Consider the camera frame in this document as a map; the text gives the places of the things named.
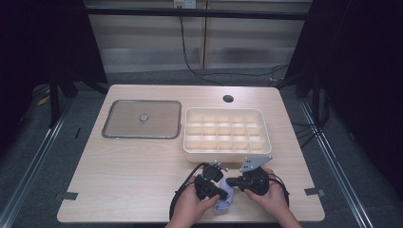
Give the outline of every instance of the white plastic container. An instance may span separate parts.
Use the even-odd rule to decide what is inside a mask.
[[[185,118],[183,148],[190,162],[243,162],[272,149],[258,109],[194,107]]]

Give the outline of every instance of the black cable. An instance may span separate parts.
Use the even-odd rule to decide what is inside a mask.
[[[181,187],[178,189],[178,191],[175,192],[175,196],[171,201],[171,205],[169,206],[169,220],[172,219],[173,215],[174,215],[174,210],[175,210],[175,205],[178,201],[178,198],[181,196],[181,193],[186,189],[186,187],[188,186],[187,182],[192,178],[193,174],[196,173],[196,171],[201,167],[201,166],[205,166],[207,165],[207,163],[202,162],[200,164],[198,164],[198,166],[196,166],[196,168],[193,169],[193,171],[189,174],[189,176],[186,178],[186,180],[183,182],[183,184],[181,185]]]
[[[218,73],[199,73],[194,71],[190,65],[189,65],[189,61],[187,59],[187,53],[186,53],[186,45],[184,43],[184,31],[183,31],[183,19],[180,17],[180,22],[181,22],[181,35],[182,35],[182,52],[183,52],[183,59],[184,62],[186,64],[186,67],[190,70],[190,72],[192,72],[192,74],[197,77],[200,80],[206,81],[206,82],[210,82],[210,83],[214,83],[217,84],[219,86],[224,86],[221,83],[209,80],[209,79],[205,79],[202,78],[201,76],[211,76],[211,75],[240,75],[240,76],[252,76],[252,77],[259,77],[259,76],[265,76],[265,75],[273,75],[275,72],[281,70],[284,67],[287,67],[288,65],[279,65],[279,66],[274,66],[270,72],[265,72],[265,73],[260,73],[260,74],[247,74],[247,73],[222,73],[222,72],[218,72]]]
[[[320,120],[319,123],[317,123],[317,127],[318,127],[318,131],[314,133],[314,135],[312,135],[305,143],[303,143],[300,148],[302,149],[308,142],[311,141],[311,139],[313,139],[315,136],[317,136],[318,134],[320,134],[322,132],[322,128],[325,126],[325,124],[327,123],[327,121],[330,118],[330,110],[329,110],[329,96],[327,94],[325,94],[325,100],[323,103],[323,107],[321,110],[321,115],[320,115]]]
[[[302,139],[302,138],[304,138],[304,137],[306,137],[306,136],[309,136],[309,135],[312,135],[312,134],[315,135],[315,133],[308,132],[308,133],[305,133],[304,135],[298,136],[297,139]]]
[[[194,184],[195,182],[190,182],[186,184],[186,187],[189,186],[190,184]]]
[[[284,197],[285,197],[285,201],[287,202],[288,207],[290,207],[290,199],[289,199],[290,193],[287,191],[287,188],[285,187],[284,181],[282,181],[282,179],[279,176],[277,176],[276,174],[269,174],[268,173],[268,175],[271,175],[271,176],[275,177],[275,179],[269,178],[269,181],[274,181],[274,182],[278,183],[281,186],[282,192],[283,192]]]
[[[295,133],[298,134],[298,133],[304,132],[310,128],[312,128],[312,127],[310,125],[308,125],[308,126],[305,126],[303,129],[296,131]]]
[[[285,80],[283,80],[281,83],[277,84],[277,85],[275,86],[275,88],[277,88],[278,90],[280,90],[280,89],[282,89],[282,88],[284,88],[284,87],[286,87],[286,86],[288,86],[288,85],[291,85],[291,84],[296,83],[296,82],[304,75],[304,73],[305,73],[305,72],[301,72],[301,73],[297,74],[297,75],[294,76],[294,77],[288,77],[288,79],[285,79]]]
[[[313,126],[313,124],[310,123],[296,123],[296,122],[291,122],[292,125],[301,125],[301,126]]]

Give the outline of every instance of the black curtain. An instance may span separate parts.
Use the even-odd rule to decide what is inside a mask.
[[[317,75],[336,111],[403,199],[403,3],[315,0],[310,13],[285,78],[299,76],[297,93],[304,95]]]
[[[58,10],[69,7],[83,8],[84,3],[82,0],[0,1],[0,140],[3,145],[12,139],[31,102],[32,90],[49,84],[52,75],[68,96],[76,93],[73,81],[107,83],[88,16]]]

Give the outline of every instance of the wall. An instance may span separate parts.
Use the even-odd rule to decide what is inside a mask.
[[[173,0],[86,0],[87,6],[173,8]],[[197,1],[197,9],[306,12],[310,0]],[[183,69],[177,17],[89,16],[106,73]],[[288,64],[301,21],[183,18],[192,68],[272,67]]]

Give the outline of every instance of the cable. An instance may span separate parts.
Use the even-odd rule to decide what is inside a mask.
[[[219,72],[219,73],[199,73],[199,72],[196,72],[196,71],[194,71],[194,70],[190,67],[189,61],[188,61],[188,59],[187,59],[186,46],[185,46],[185,43],[184,43],[184,31],[183,31],[183,19],[182,19],[182,17],[180,17],[180,22],[181,22],[182,52],[183,52],[183,59],[184,59],[184,62],[185,62],[185,64],[186,64],[186,67],[190,70],[190,72],[192,72],[192,74],[193,74],[195,77],[197,77],[198,79],[200,79],[200,80],[203,80],[203,81],[206,81],[206,82],[210,82],[210,83],[213,83],[213,84],[216,84],[216,85],[219,85],[219,86],[224,86],[224,85],[221,84],[221,83],[218,83],[218,82],[215,82],[215,81],[212,81],[212,80],[209,80],[209,79],[202,78],[201,76],[210,76],[210,75],[240,75],[240,76],[259,77],[259,76],[265,76],[265,75],[272,75],[272,78],[274,79],[274,73],[275,73],[275,72],[277,72],[277,71],[281,70],[282,68],[288,66],[288,65],[274,66],[274,67],[271,69],[270,72],[265,72],[265,73],[260,73],[260,74],[230,73],[230,72],[229,72],[229,73],[222,73],[222,72]]]
[[[189,186],[190,184],[194,184],[195,182],[190,182],[186,184],[186,187]]]
[[[301,77],[303,76],[304,73],[305,73],[305,72],[302,72],[302,73],[298,73],[298,74],[297,74],[296,76],[294,76],[294,77],[288,77],[288,79],[283,80],[281,83],[277,84],[277,85],[275,86],[275,88],[277,88],[278,90],[280,90],[280,89],[282,89],[282,88],[284,88],[284,87],[286,87],[286,86],[288,86],[288,85],[290,85],[290,84],[295,83],[297,80],[299,80],[299,78],[301,78]]]
[[[305,126],[303,129],[296,131],[295,133],[298,134],[298,133],[304,132],[310,128],[312,128],[312,127],[310,125],[308,125],[308,126]]]
[[[292,125],[301,125],[301,126],[313,126],[313,124],[310,123],[296,123],[296,122],[291,122]]]
[[[275,177],[275,179],[269,178],[269,181],[274,181],[274,182],[278,183],[281,186],[282,192],[283,192],[284,197],[285,197],[285,201],[287,202],[288,207],[290,207],[290,199],[288,197],[290,195],[290,193],[287,191],[287,188],[285,188],[284,181],[282,181],[282,179],[279,176],[277,176],[276,174],[269,174],[268,173],[268,175]]]
[[[315,133],[312,133],[312,132],[308,132],[308,133],[305,133],[304,135],[301,135],[301,136],[298,136],[297,137],[297,139],[302,139],[302,138],[304,138],[304,137],[306,137],[306,136],[309,136],[309,135],[312,135],[312,134],[314,134],[315,135]]]
[[[306,144],[308,144],[308,142],[311,140],[311,139],[313,139],[315,136],[317,136],[317,133],[315,133],[315,134],[313,134],[306,142],[304,142],[301,146],[300,146],[300,148],[302,149]]]
[[[189,174],[189,176],[187,176],[186,180],[183,182],[183,184],[178,189],[178,191],[175,192],[175,196],[171,201],[171,205],[169,206],[169,220],[171,220],[173,215],[174,215],[174,209],[175,209],[175,205],[176,205],[176,203],[178,201],[178,198],[181,196],[181,193],[186,189],[186,187],[190,184],[190,183],[187,184],[187,182],[192,178],[193,174],[195,174],[196,171],[201,166],[205,166],[205,165],[207,165],[207,163],[205,163],[205,162],[202,162],[202,163],[198,164],[198,166],[196,166],[196,168],[193,169],[193,171]]]

